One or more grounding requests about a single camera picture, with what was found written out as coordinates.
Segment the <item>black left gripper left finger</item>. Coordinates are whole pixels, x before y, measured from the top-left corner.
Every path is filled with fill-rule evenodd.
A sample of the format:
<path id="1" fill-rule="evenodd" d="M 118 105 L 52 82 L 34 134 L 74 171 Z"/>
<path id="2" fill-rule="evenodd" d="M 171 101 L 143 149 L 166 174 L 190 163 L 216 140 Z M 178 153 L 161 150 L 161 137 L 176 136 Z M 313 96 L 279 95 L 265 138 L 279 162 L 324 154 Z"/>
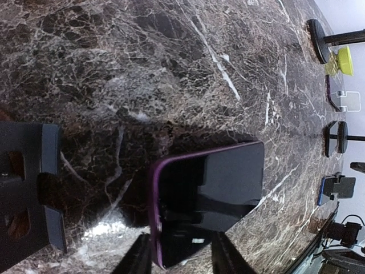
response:
<path id="1" fill-rule="evenodd" d="M 132 244 L 112 274 L 151 274 L 150 234 L 142 233 Z"/>

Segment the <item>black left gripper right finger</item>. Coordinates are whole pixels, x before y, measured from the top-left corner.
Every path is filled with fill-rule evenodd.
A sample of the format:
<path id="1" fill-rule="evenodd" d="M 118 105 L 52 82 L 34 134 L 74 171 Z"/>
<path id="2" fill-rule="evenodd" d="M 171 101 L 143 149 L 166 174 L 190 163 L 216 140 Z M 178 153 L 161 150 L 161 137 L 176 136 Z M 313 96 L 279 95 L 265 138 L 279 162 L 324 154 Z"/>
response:
<path id="1" fill-rule="evenodd" d="M 214 274 L 256 274 L 224 232 L 213 234 L 211 250 Z"/>

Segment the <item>blue edged black phone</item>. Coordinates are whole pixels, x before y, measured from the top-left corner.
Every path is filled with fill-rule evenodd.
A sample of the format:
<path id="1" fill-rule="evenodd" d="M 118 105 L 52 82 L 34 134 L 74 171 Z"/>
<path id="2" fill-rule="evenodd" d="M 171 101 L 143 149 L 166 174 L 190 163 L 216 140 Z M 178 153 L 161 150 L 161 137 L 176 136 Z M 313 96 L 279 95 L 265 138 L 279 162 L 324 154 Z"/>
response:
<path id="1" fill-rule="evenodd" d="M 330 201 L 330 194 L 327 193 L 326 187 L 329 186 L 329 182 L 331 181 L 330 176 L 325 176 L 321 180 L 321 186 L 319 188 L 319 194 L 317 199 L 317 206 L 323 206 L 327 202 Z"/>

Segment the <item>dark grey stand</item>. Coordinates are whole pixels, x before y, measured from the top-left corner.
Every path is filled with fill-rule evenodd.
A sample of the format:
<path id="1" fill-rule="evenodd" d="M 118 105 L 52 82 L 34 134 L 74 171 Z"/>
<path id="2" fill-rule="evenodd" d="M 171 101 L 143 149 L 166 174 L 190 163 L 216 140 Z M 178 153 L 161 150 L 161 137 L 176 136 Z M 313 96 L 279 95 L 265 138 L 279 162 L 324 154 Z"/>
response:
<path id="1" fill-rule="evenodd" d="M 4 272 L 51 244 L 66 252 L 63 213 L 38 199 L 39 174 L 57 175 L 60 163 L 60 126 L 44 123 L 1 122 L 1 154 L 20 152 L 25 176 L 10 172 L 1 157 L 1 271 Z M 10 236 L 10 220 L 27 212 L 28 232 Z"/>

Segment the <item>grey small phone stand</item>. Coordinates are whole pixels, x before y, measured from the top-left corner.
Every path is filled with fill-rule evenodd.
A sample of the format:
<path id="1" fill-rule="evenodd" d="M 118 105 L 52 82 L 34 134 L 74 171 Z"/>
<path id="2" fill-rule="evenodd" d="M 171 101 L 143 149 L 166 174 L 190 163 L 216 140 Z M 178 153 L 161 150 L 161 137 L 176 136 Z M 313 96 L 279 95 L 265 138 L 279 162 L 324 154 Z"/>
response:
<path id="1" fill-rule="evenodd" d="M 357 91 L 338 91 L 337 97 L 340 100 L 339 108 L 342 112 L 360 112 L 361 97 Z"/>

